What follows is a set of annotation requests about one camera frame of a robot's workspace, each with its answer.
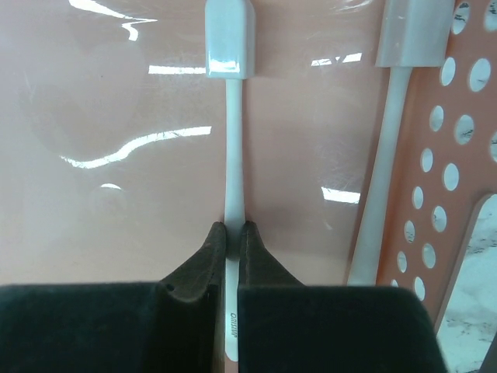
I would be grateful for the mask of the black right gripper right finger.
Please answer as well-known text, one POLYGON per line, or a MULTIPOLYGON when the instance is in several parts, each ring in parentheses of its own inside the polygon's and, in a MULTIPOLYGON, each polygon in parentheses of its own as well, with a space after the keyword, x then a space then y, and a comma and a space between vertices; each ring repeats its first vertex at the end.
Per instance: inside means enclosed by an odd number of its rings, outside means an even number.
POLYGON ((444 372, 429 315, 399 287, 302 284, 242 231, 238 286, 241 372, 444 372))

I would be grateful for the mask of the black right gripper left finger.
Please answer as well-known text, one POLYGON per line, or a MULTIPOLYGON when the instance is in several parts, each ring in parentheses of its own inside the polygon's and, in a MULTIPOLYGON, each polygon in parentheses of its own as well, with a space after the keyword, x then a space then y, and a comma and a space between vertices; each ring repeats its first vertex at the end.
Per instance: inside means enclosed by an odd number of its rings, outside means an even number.
POLYGON ((3 372, 209 372, 225 226, 160 281, 1 288, 3 372))

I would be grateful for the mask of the pink plastic basket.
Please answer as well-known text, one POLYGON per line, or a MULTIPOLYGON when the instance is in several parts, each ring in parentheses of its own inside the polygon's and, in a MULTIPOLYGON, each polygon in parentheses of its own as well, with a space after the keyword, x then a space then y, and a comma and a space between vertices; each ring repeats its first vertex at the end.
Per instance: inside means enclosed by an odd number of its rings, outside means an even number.
MULTIPOLYGON (((245 224, 302 284, 350 286, 387 1, 250 2, 245 224)), ((494 372, 496 3, 452 2, 443 64, 409 80, 373 286, 421 301, 444 372, 494 372)), ((205 5, 1 3, 1 288, 160 281, 224 225, 225 81, 206 74, 205 5)), ((224 352, 225 260, 209 372, 241 372, 224 352)))

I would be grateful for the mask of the white toothbrush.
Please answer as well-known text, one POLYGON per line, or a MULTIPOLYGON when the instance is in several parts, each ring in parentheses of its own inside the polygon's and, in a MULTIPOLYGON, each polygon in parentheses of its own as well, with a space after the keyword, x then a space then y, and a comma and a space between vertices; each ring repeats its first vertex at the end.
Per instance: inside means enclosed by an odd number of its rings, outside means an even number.
POLYGON ((389 71, 381 130, 347 284, 373 286, 380 261, 394 156, 414 68, 445 60, 453 22, 452 1, 387 1, 375 65, 389 71))
POLYGON ((255 10, 250 1, 208 0, 205 5, 206 74, 225 81, 226 170, 224 225, 224 352, 238 362, 238 281, 245 224, 243 83, 255 74, 255 10))

